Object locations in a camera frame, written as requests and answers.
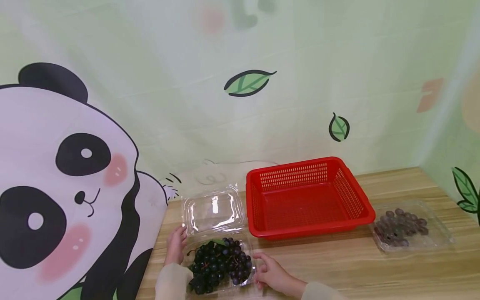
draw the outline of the panda paw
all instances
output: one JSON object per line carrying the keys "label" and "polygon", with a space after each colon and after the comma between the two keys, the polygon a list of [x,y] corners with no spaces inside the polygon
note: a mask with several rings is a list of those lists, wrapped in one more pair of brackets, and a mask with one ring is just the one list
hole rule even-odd
{"label": "panda paw", "polygon": [[167,195],[167,202],[179,197],[179,194],[178,194],[179,191],[175,189],[173,186],[162,184],[162,188],[165,191],[165,194]]}

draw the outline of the red plastic basket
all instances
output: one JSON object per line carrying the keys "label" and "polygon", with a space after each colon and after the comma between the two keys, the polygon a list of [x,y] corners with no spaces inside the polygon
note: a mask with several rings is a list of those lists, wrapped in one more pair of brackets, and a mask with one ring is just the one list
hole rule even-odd
{"label": "red plastic basket", "polygon": [[246,194],[250,233],[267,240],[353,230],[375,220],[367,196],[338,157],[252,170]]}

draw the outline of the wooden table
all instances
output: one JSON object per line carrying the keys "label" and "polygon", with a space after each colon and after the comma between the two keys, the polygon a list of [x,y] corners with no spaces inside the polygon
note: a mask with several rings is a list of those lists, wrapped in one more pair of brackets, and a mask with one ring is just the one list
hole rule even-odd
{"label": "wooden table", "polygon": [[[451,249],[385,255],[367,226],[351,232],[267,242],[252,237],[256,251],[277,259],[292,275],[319,281],[350,299],[480,299],[480,227],[419,168],[357,176],[372,204],[421,199],[451,231]],[[163,221],[137,299],[152,300],[166,252],[166,238],[181,223],[180,202],[172,202]],[[219,300],[287,299],[253,286]]]}

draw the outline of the child's hand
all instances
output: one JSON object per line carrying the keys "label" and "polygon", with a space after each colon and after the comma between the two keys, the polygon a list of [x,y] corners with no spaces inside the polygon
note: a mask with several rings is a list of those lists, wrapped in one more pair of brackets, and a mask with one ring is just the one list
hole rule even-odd
{"label": "child's hand", "polygon": [[167,264],[181,264],[183,262],[183,248],[185,248],[185,240],[187,239],[187,228],[182,225],[175,228],[167,238],[167,255],[165,262]]}
{"label": "child's hand", "polygon": [[262,259],[265,264],[253,276],[258,289],[269,286],[285,295],[300,299],[307,284],[287,273],[282,266],[265,253],[255,253],[253,258]]}

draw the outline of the orange leaf drawing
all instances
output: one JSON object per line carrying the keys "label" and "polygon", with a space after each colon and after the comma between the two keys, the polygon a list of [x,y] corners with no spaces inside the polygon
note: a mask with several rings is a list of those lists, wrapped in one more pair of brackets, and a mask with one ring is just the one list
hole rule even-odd
{"label": "orange leaf drawing", "polygon": [[443,78],[437,78],[430,81],[426,81],[423,84],[421,89],[422,92],[430,92],[429,94],[424,95],[421,100],[419,107],[417,108],[417,113],[422,113],[430,110],[435,103],[437,102],[438,96],[440,95],[440,89],[444,84]]}

